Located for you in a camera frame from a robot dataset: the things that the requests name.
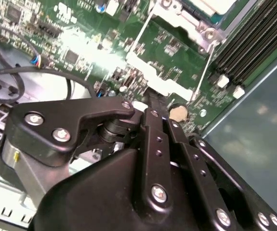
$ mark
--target screw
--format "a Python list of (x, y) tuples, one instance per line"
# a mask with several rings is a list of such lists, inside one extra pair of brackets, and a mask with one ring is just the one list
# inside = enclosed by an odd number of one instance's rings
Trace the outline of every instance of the screw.
[(38, 114), (30, 113), (25, 116), (25, 121), (30, 125), (38, 126), (44, 122), (44, 119)]
[(214, 37), (214, 32), (213, 31), (207, 31), (206, 32), (206, 38), (207, 39), (212, 39)]
[(151, 114), (154, 115), (155, 117), (158, 117), (158, 113), (156, 111), (151, 111)]
[(163, 7), (168, 8), (171, 6), (172, 0), (162, 0), (161, 4)]
[(274, 214), (270, 214), (272, 222), (277, 226), (277, 217)]
[(151, 193), (153, 198), (159, 203), (164, 203), (167, 200), (167, 194), (165, 190), (158, 185), (152, 186)]
[(204, 142), (204, 141), (198, 141), (198, 142), (199, 142), (200, 146), (202, 146), (202, 147), (206, 147), (206, 144), (205, 144), (205, 142)]
[(122, 102), (122, 106), (125, 107), (126, 109), (130, 109), (131, 106), (128, 102)]
[(202, 110), (199, 112), (200, 117), (205, 117), (206, 114), (207, 114), (207, 110), (206, 110), (206, 109), (202, 109)]
[(265, 226), (269, 226), (270, 223), (268, 221), (268, 219), (266, 218), (266, 216), (262, 213), (258, 213), (258, 217), (259, 217), (259, 220), (262, 224), (264, 224)]
[(220, 220), (220, 222), (225, 225), (225, 226), (230, 226), (230, 219), (229, 216), (225, 213), (224, 210), (222, 209), (217, 209), (216, 210), (216, 215), (218, 217), (218, 219)]
[(53, 131), (53, 137), (59, 142), (68, 142), (71, 138), (70, 133), (64, 128), (57, 128)]

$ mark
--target microchip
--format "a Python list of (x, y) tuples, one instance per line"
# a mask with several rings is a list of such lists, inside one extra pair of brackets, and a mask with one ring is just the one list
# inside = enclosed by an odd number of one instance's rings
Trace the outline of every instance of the microchip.
[(65, 56), (65, 60), (70, 64), (75, 64), (78, 58), (79, 55), (71, 50), (68, 50)]
[(114, 40), (114, 39), (117, 37), (117, 33), (116, 33), (115, 31), (113, 31), (113, 30), (110, 30), (110, 31), (108, 32), (108, 36), (110, 36), (110, 38), (111, 38), (112, 40)]
[(13, 7), (12, 5), (8, 6), (8, 11), (6, 17), (13, 23), (19, 23), (21, 19), (22, 11)]
[(103, 45), (101, 43), (99, 43), (98, 50), (101, 50), (101, 49), (103, 49)]
[(30, 18), (30, 22), (31, 23), (35, 23), (37, 19), (37, 15), (35, 13), (32, 14), (31, 18)]
[(172, 38), (169, 42), (169, 45), (171, 45), (172, 47), (174, 47), (175, 45), (177, 45), (177, 40), (175, 38)]

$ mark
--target white connector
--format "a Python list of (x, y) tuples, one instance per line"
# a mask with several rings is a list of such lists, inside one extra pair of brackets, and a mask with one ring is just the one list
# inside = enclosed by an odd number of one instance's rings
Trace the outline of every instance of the white connector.
[(233, 93), (233, 97), (236, 99), (241, 98), (245, 94), (244, 89), (241, 86), (236, 86), (235, 91)]
[(216, 85), (219, 86), (220, 88), (224, 88), (228, 83), (229, 83), (229, 78), (226, 75), (220, 75)]

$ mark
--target wire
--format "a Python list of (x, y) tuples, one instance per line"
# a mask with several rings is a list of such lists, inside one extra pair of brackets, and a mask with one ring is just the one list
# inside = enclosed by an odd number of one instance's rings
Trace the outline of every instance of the wire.
[(89, 82), (87, 82), (73, 74), (70, 74), (70, 73), (60, 72), (60, 71), (56, 71), (56, 70), (52, 70), (52, 69), (38, 69), (33, 66), (0, 69), (0, 75), (23, 73), (23, 72), (47, 73), (47, 74), (64, 77), (66, 79), (72, 80), (72, 81), (77, 82), (78, 84), (82, 85), (89, 91), (89, 94), (91, 95), (92, 98), (96, 98), (96, 94), (94, 92), (93, 86)]
[(35, 65), (38, 67), (38, 68), (41, 68), (41, 55), (40, 53), (37, 51), (37, 49), (32, 45), (31, 42), (29, 42), (23, 35), (20, 35), (16, 32), (14, 32), (13, 30), (11, 29), (8, 29), (4, 26), (0, 26), (0, 30), (5, 30), (7, 32), (9, 32), (10, 34), (13, 34), (15, 36), (17, 36), (18, 38), (20, 38), (24, 43), (26, 43), (30, 48), (31, 50), (34, 52), (35, 56), (37, 57), (37, 63), (35, 63)]
[(66, 79), (66, 88), (67, 88), (66, 100), (70, 100), (72, 96), (72, 85), (71, 85), (71, 80), (69, 79)]
[[(10, 64), (3, 58), (2, 54), (0, 53), (0, 64), (5, 68), (12, 68)], [(0, 103), (7, 103), (12, 104), (18, 101), (25, 93), (25, 84), (23, 79), (18, 73), (12, 73), (11, 76), (16, 82), (17, 89), (18, 89), (18, 96), (12, 99), (0, 99)]]
[(31, 50), (34, 52), (34, 54), (36, 56), (40, 55), (39, 52), (37, 51), (37, 49), (24, 36), (14, 32), (13, 30), (8, 29), (4, 26), (0, 26), (0, 30), (5, 30), (5, 31), (9, 32), (10, 34), (13, 34), (13, 35), (17, 36), (18, 38), (20, 38), (24, 43), (26, 43), (31, 48)]

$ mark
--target integrated circuit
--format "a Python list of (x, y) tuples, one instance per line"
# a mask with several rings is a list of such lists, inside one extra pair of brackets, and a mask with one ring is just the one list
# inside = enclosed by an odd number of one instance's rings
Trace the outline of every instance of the integrated circuit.
[(75, 64), (77, 62), (77, 59), (79, 59), (79, 55), (74, 53), (71, 50), (68, 50), (65, 55), (65, 61), (70, 64)]
[(12, 23), (19, 23), (19, 20), (21, 19), (22, 11), (18, 8), (14, 7), (13, 5), (8, 6), (8, 10), (6, 13), (6, 17), (12, 22)]

